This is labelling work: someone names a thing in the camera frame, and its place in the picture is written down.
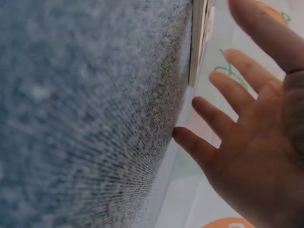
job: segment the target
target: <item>white surface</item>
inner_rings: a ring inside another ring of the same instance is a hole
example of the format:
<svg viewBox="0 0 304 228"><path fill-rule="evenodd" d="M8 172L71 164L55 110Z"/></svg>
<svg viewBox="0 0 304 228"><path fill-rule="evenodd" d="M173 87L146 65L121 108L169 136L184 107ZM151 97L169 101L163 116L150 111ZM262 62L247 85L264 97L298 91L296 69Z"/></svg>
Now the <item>white surface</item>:
<svg viewBox="0 0 304 228"><path fill-rule="evenodd" d="M294 7L297 11L301 11L304 8L304 0L262 0L262 2L269 4L278 12L283 11L289 15L292 18L289 27L304 37L302 25L304 20L299 13L286 9L286 7ZM215 67L220 66L225 69L229 67L220 49L226 50L231 47L239 49L255 58L280 79L283 79L284 73L235 24L228 11L227 1L215 0L215 6L214 28L205 50L195 95L206 98L236 121L238 117L236 113L208 80L209 74ZM232 67L232 71L242 78L235 68ZM247 83L246 86L248 91L256 97L257 95ZM192 109L189 117L188 128L213 145L217 147L220 145L219 138ZM180 149L172 168L170 183L155 228L201 228L210 222L226 217L240 216L216 194L198 165Z"/></svg>

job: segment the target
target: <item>hand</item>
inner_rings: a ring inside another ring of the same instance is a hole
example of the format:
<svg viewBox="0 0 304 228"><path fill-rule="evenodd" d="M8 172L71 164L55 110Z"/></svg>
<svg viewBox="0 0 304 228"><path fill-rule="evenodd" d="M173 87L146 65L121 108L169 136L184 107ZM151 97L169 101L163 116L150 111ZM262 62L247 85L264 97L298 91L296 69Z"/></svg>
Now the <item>hand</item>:
<svg viewBox="0 0 304 228"><path fill-rule="evenodd" d="M258 99L230 77L212 73L210 80L237 112L237 123L197 97L193 107L221 138L220 148L185 128L176 128L173 136L215 191L253 225L297 228L304 223L304 41L251 0L229 4L239 26L286 72L285 81L230 49L225 58Z"/></svg>

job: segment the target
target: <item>finger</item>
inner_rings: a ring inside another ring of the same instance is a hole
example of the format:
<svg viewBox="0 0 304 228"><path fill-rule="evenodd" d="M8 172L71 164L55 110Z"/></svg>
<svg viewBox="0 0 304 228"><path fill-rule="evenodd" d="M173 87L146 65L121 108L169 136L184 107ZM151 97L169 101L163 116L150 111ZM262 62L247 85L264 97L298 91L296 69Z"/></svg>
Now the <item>finger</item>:
<svg viewBox="0 0 304 228"><path fill-rule="evenodd" d="M174 129L173 138L202 169L217 151L214 146L183 127L176 127Z"/></svg>
<svg viewBox="0 0 304 228"><path fill-rule="evenodd" d="M220 139L229 135L234 122L227 114L214 107L202 97L195 97L192 101L192 106Z"/></svg>
<svg viewBox="0 0 304 228"><path fill-rule="evenodd" d="M221 72L212 72L210 81L223 94L237 114L240 114L255 101L240 83Z"/></svg>
<svg viewBox="0 0 304 228"><path fill-rule="evenodd" d="M271 80L279 81L254 59L236 49L226 50L224 56L257 93L267 82Z"/></svg>
<svg viewBox="0 0 304 228"><path fill-rule="evenodd" d="M287 73L304 69L304 40L252 0L229 0L237 24Z"/></svg>

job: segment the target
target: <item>orange printed shape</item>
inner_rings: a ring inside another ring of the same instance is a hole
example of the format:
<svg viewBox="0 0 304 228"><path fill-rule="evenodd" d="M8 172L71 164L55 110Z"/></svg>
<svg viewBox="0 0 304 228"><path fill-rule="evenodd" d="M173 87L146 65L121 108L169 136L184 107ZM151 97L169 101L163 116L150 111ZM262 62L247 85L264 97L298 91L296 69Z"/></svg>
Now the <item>orange printed shape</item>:
<svg viewBox="0 0 304 228"><path fill-rule="evenodd" d="M282 13L278 12L274 8L268 6L260 1L255 1L255 3L257 5L259 5L261 8L263 8L267 13L269 13L275 19L277 19L279 22L281 22L283 25L288 26L288 22L282 17Z"/></svg>
<svg viewBox="0 0 304 228"><path fill-rule="evenodd" d="M222 218L202 228L255 228L243 218Z"/></svg>

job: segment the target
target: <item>fabric surface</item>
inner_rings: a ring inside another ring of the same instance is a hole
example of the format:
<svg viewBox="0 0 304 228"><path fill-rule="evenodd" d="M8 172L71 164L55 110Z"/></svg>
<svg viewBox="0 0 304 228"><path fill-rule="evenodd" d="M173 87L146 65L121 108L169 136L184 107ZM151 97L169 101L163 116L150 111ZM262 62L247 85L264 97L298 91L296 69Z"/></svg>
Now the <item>fabric surface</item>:
<svg viewBox="0 0 304 228"><path fill-rule="evenodd" d="M0 228L139 228L188 83L190 0L0 0Z"/></svg>

